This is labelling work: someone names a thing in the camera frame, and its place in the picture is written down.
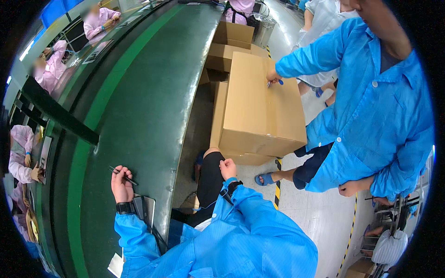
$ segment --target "cardboard box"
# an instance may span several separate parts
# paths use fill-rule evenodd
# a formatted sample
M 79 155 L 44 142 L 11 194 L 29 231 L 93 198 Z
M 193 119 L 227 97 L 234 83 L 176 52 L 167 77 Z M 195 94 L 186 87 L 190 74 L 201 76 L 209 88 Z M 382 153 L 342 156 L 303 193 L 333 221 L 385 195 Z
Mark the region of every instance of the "cardboard box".
M 226 109 L 227 83 L 211 82 L 211 89 L 215 93 L 213 123 L 210 135 L 210 147 L 219 148 L 219 139 L 223 127 L 224 110 Z M 239 165 L 263 165 L 264 163 L 275 159 L 275 157 L 264 156 L 255 153 L 240 153 L 232 150 L 221 149 L 222 155 L 228 159 L 231 158 L 235 164 Z
M 266 155 L 256 154 L 256 153 L 238 153 L 236 151 L 221 149 L 221 154 L 225 159 L 231 158 L 235 164 L 238 165 L 254 165 L 260 166 L 266 162 L 269 162 L 275 157 L 270 157 Z
M 269 54 L 267 53 L 267 50 L 265 50 L 262 47 L 259 47 L 255 44 L 251 45 L 251 54 L 263 58 L 269 58 Z
M 374 269 L 374 263 L 370 260 L 359 259 L 346 271 L 345 278 L 367 278 Z
M 234 52 L 220 149 L 273 157 L 306 145 L 303 106 L 295 78 L 267 87 L 275 61 Z
M 210 82 L 210 80 L 209 80 L 209 75 L 207 74 L 207 69 L 203 68 L 201 77 L 199 78 L 198 85 L 202 85 L 202 84 L 209 83 L 209 82 Z
M 216 69 L 222 72 L 230 72 L 230 68 L 232 65 L 232 56 L 233 52 L 235 51 L 245 53 L 251 52 L 250 49 L 212 43 L 209 49 L 209 54 L 207 55 L 205 67 Z
M 220 21 L 213 42 L 250 49 L 254 30 L 251 26 Z

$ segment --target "stainless steel container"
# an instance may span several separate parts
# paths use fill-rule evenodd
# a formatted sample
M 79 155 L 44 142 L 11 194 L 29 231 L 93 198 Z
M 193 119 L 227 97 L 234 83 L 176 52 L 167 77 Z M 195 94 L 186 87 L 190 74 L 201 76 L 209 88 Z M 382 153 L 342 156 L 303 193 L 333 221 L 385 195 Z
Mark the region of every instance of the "stainless steel container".
M 266 47 L 277 22 L 271 17 L 260 14 L 254 14 L 254 17 L 259 21 L 259 26 L 253 38 L 253 44 L 259 47 Z

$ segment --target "black pen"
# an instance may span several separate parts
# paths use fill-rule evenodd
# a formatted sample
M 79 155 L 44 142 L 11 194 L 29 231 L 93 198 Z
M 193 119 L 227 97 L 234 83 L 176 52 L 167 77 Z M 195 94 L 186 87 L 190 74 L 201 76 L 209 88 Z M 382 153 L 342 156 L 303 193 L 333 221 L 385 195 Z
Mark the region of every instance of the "black pen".
M 108 166 L 108 170 L 110 170 L 111 172 L 115 173 L 116 175 L 120 173 L 119 170 L 117 170 L 117 169 L 115 169 L 114 167 L 111 167 L 111 166 Z M 132 181 L 129 177 L 127 177 L 125 175 L 124 175 L 124 179 L 126 181 L 128 181 L 129 183 L 131 183 L 132 185 L 138 185 L 136 182 Z

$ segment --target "workbench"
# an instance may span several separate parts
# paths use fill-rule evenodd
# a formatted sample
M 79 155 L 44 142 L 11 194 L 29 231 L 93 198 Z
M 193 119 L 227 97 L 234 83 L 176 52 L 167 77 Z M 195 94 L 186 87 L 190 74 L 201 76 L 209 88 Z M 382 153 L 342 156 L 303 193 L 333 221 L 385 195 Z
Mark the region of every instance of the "workbench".
M 110 30 L 101 41 L 113 41 L 63 84 L 59 104 L 100 139 L 94 147 L 51 119 L 45 128 L 53 139 L 47 182 L 31 186 L 40 244 L 60 275 L 114 277 L 107 267 L 122 250 L 109 165 L 127 166 L 139 184 L 135 193 L 156 200 L 154 228 L 168 241 L 184 136 L 222 9 L 164 1 L 136 11 L 132 16 L 141 16 Z

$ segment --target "black shorts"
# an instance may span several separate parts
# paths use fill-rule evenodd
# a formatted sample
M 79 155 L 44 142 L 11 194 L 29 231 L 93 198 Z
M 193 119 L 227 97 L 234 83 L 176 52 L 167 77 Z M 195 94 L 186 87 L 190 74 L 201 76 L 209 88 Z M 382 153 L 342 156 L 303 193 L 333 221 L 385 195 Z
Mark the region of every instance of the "black shorts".
M 198 189 L 196 190 L 199 206 L 202 208 L 195 214 L 183 214 L 178 210 L 172 210 L 172 219 L 195 227 L 199 223 L 212 218 L 215 204 L 209 205 L 217 200 L 224 182 L 224 178 L 221 176 L 221 170 L 219 169 L 219 162 L 221 160 L 225 160 L 225 158 L 220 152 L 212 152 L 202 161 Z
M 311 153 L 314 154 L 314 156 L 306 160 L 302 166 L 295 169 L 293 180 L 296 188 L 304 189 L 304 187 L 306 187 L 306 183 L 309 183 L 311 181 L 323 161 L 328 156 L 333 144 L 334 143 L 329 143 L 321 147 L 316 147 L 308 152 L 306 152 L 306 147 L 301 147 L 298 150 L 294 151 L 297 157 L 303 157 L 306 154 Z

